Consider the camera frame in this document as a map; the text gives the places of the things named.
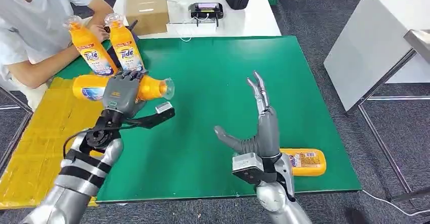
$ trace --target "bottle label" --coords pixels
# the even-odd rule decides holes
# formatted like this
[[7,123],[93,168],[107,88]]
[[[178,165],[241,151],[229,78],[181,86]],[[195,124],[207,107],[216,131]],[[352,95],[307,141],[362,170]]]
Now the bottle label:
[[92,101],[99,101],[103,98],[105,87],[84,87],[82,88],[82,95]]
[[293,167],[320,167],[321,161],[315,152],[296,153],[290,155]]
[[116,44],[115,51],[123,70],[141,71],[144,68],[139,51],[136,46],[133,46],[132,42]]
[[77,47],[82,57],[87,61],[94,73],[101,76],[110,76],[114,73],[108,60],[94,48],[94,44]]

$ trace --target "tide logo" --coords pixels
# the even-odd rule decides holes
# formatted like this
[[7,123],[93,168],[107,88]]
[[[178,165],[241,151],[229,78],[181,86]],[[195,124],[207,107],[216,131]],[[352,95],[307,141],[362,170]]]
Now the tide logo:
[[120,53],[121,53],[121,58],[122,58],[122,59],[124,59],[124,58],[132,58],[132,57],[133,57],[133,54],[134,54],[134,52],[133,52],[133,49],[132,49],[132,48],[124,49],[124,50],[122,50]]
[[100,58],[97,51],[95,51],[95,50],[85,52],[84,57],[85,57],[85,60],[87,60],[87,61],[96,61]]

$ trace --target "silver robotic arm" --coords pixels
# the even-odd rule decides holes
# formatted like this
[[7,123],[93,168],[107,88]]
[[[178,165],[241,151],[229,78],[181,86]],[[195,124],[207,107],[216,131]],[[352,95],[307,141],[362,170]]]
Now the silver robotic arm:
[[258,132],[245,140],[237,139],[220,127],[218,139],[240,155],[233,157],[233,174],[256,186],[257,198],[274,224],[311,223],[294,197],[292,166],[288,155],[279,150],[278,119],[269,104],[264,81],[254,71],[257,84],[247,78],[258,109]]
[[[102,99],[104,110],[95,126],[76,134],[67,154],[64,144],[64,159],[55,186],[21,223],[78,224],[91,197],[97,195],[123,151],[119,130],[132,127],[151,129],[175,115],[171,104],[165,102],[156,107],[154,115],[130,119],[144,104],[135,101],[139,81],[145,74],[124,71],[109,79]],[[123,123],[131,126],[122,127]],[[103,155],[93,157],[91,151]]]
[[55,179],[55,186],[22,223],[72,224],[81,221],[91,196],[97,195],[123,150],[121,138],[115,138],[104,149],[101,159],[98,159],[80,150],[86,147],[85,144],[85,133],[79,134],[67,158],[61,161],[61,171]]

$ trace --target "detergent bottle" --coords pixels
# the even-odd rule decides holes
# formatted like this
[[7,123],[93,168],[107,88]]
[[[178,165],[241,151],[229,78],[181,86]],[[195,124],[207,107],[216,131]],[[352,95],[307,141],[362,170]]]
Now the detergent bottle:
[[143,70],[144,63],[137,49],[133,34],[123,24],[123,16],[112,13],[104,19],[111,29],[111,43],[123,70]]
[[[93,74],[79,76],[73,82],[73,94],[79,99],[101,100],[108,80],[109,77]],[[173,95],[174,83],[170,78],[156,80],[146,74],[140,79],[138,100],[152,100],[161,97],[170,100]]]
[[69,29],[71,41],[95,74],[110,76],[118,69],[97,37],[85,26],[79,16],[69,16],[64,25]]
[[281,148],[289,155],[293,176],[320,176],[326,172],[327,163],[324,153],[311,148]]

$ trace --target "green table surface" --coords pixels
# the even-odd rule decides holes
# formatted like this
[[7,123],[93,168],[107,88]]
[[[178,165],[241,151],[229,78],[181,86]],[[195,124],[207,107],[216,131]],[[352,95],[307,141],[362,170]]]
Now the green table surface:
[[[246,83],[253,70],[277,111],[281,147],[316,148],[326,157],[322,176],[294,178],[296,193],[361,189],[296,37],[147,39],[138,46],[153,78],[173,79],[176,116],[151,130],[121,131],[124,151],[98,201],[254,195],[231,173],[234,152],[213,132],[221,125],[239,138],[256,133],[257,106]],[[78,58],[58,76],[89,70]],[[137,117],[155,113],[163,101],[148,102]]]

